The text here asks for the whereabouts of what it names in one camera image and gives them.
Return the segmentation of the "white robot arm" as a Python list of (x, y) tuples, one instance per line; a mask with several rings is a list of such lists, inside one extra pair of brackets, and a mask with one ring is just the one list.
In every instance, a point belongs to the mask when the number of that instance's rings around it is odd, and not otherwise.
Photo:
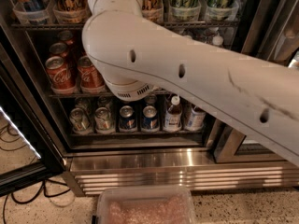
[(88, 0), (83, 47), (113, 93), (150, 84), (299, 165), (299, 72), (177, 35), (142, 0)]

